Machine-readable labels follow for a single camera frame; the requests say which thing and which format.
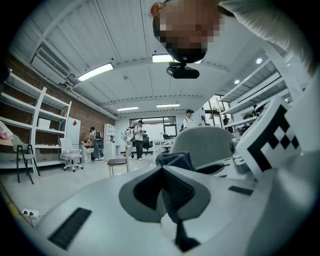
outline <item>floor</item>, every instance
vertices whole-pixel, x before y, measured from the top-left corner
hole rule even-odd
[[[154,157],[150,154],[143,156],[145,159],[139,161],[129,158],[130,171],[148,168],[154,164]],[[47,166],[39,169],[40,175],[32,175],[34,184],[24,170],[20,173],[20,183],[15,171],[4,173],[0,178],[20,211],[23,209],[39,211],[40,217],[32,220],[34,225],[41,220],[48,211],[61,202],[75,194],[86,185],[109,178],[109,169],[105,161],[91,161],[83,164],[83,169],[77,168],[64,171],[63,165]],[[125,174],[126,167],[114,168],[114,173]]]

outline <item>stool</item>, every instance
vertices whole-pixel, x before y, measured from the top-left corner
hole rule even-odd
[[[116,158],[116,159],[110,159],[107,163],[109,167],[109,175],[110,177],[115,176],[114,174],[114,167],[115,166],[126,166],[126,172],[129,172],[129,160],[128,160],[128,148],[130,146],[125,147],[125,158]]]

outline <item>brick wall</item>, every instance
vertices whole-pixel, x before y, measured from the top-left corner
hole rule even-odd
[[[55,88],[47,81],[42,79],[28,67],[23,65],[19,62],[14,56],[9,55],[6,61],[7,67],[12,69],[12,73],[20,77],[21,79],[25,80],[26,82],[30,83],[31,85],[39,88],[42,90],[43,87],[46,87],[46,93],[63,101],[66,103],[72,102],[71,109],[69,116],[74,119],[78,119],[81,121],[81,128],[80,128],[80,141],[86,141],[89,139],[89,130],[90,127],[95,127],[96,130],[99,130],[103,133],[104,131],[104,124],[111,124],[115,125],[115,120],[97,112],[96,110],[90,108],[89,106],[83,104],[82,102],[78,101],[77,99],[69,96],[68,94],[64,93],[62,90]],[[21,93],[10,86],[5,86],[3,92],[13,96],[23,102],[31,104],[35,106],[36,100],[24,93]],[[41,104],[41,108],[58,115],[61,114],[61,110],[45,103]],[[32,122],[32,114],[27,113],[25,111],[16,109],[14,107],[8,106],[6,104],[0,103],[1,109],[1,116],[4,118],[8,118],[11,120],[15,120],[18,122],[31,124]],[[55,121],[51,121],[50,128],[58,129],[59,123]],[[14,127],[11,125],[7,125],[7,127],[16,135],[20,137],[20,139],[28,143],[30,139],[30,131],[27,129]],[[36,132],[35,136],[35,143],[36,144],[57,144],[58,135],[51,134],[47,132]],[[7,152],[12,153],[12,148],[8,146],[1,146],[0,145],[0,152]],[[41,150],[41,153],[48,154],[48,153],[57,153],[57,150],[45,149]]]

